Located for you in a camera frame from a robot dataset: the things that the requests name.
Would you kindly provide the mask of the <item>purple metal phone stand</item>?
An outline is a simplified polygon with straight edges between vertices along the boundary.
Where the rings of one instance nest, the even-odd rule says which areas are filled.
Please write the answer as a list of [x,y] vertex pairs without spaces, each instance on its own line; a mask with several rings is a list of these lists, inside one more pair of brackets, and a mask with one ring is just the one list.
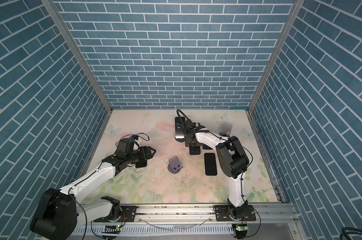
[[220,136],[229,138],[231,136],[231,131],[233,129],[233,125],[229,123],[224,123],[222,125],[221,131],[219,133]]

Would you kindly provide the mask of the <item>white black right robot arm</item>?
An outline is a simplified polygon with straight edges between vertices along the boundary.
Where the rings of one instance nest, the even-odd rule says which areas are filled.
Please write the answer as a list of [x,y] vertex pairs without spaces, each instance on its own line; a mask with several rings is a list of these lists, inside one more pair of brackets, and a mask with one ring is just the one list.
[[245,216],[251,207],[245,197],[244,174],[251,163],[240,140],[230,136],[232,125],[224,123],[219,134],[186,117],[175,118],[175,139],[185,143],[190,155],[199,155],[201,147],[215,150],[222,172],[228,177],[228,211],[234,220]]

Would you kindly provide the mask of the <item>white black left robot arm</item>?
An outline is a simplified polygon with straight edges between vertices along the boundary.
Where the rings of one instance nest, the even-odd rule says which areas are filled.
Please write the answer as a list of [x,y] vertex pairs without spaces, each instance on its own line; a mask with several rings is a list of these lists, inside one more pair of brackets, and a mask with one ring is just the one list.
[[30,231],[49,240],[66,240],[76,228],[98,219],[124,222],[120,201],[115,198],[104,196],[86,205],[81,202],[128,166],[146,163],[155,153],[152,147],[141,147],[137,136],[121,139],[116,151],[92,171],[64,187],[50,188],[43,193],[32,217]]

